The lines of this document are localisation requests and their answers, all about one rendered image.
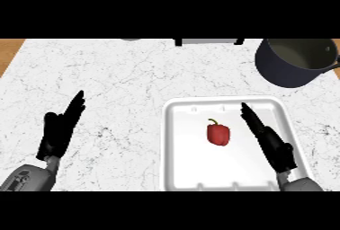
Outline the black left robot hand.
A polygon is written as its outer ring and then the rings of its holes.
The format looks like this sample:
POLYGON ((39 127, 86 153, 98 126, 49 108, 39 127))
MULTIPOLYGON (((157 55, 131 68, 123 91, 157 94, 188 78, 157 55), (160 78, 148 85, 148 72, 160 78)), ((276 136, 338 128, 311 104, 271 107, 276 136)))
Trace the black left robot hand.
POLYGON ((73 138, 73 130, 86 109, 85 91, 80 91, 64 113, 48 112, 45 115, 45 134, 36 158, 42 161, 49 156, 61 158, 66 155, 73 138))

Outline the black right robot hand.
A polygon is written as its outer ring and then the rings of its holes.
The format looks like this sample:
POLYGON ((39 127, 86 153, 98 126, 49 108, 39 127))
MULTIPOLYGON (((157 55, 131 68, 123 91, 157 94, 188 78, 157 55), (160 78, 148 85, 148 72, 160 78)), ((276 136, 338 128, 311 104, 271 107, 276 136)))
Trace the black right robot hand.
POLYGON ((293 170, 298 165, 295 162, 295 147, 284 142, 273 127, 267 126, 256 115, 256 112, 243 103, 242 117, 252 130, 258 143, 261 145, 268 163, 277 173, 284 173, 293 170))

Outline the white rectangular tray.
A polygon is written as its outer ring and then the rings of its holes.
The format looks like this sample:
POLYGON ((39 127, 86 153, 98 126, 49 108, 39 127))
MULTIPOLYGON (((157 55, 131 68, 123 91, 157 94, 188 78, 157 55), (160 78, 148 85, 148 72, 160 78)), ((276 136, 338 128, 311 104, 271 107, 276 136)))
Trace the white rectangular tray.
POLYGON ((278 98, 268 95, 175 98, 163 108, 160 187, 165 191, 276 191, 277 173, 242 117, 243 103, 295 147, 290 180, 314 176, 293 122, 278 98), (230 143, 208 140, 215 119, 230 127, 230 143))

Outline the red bell pepper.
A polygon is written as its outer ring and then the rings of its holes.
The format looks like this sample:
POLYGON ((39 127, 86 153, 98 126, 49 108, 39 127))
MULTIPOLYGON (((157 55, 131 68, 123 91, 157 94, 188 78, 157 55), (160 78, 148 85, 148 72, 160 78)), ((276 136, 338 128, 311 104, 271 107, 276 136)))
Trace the red bell pepper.
POLYGON ((212 124, 208 126, 208 140, 216 146, 225 146, 230 143, 230 127, 219 124, 210 119, 212 124))

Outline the dark grey pot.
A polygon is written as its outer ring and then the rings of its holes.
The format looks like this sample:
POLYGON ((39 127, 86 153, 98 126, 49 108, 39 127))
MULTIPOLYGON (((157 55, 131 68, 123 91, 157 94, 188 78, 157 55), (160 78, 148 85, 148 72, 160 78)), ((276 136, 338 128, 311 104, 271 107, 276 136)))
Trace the dark grey pot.
POLYGON ((264 39, 255 66, 274 85, 298 88, 340 68, 340 50, 332 39, 264 39))

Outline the pale grey appliance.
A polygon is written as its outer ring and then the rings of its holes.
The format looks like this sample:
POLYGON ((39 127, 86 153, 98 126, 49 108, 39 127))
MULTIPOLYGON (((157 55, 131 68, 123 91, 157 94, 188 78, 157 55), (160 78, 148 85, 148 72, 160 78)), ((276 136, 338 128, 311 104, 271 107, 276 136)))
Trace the pale grey appliance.
POLYGON ((185 44, 224 44, 233 43, 234 45, 242 45, 244 39, 174 39, 176 46, 182 47, 185 44))

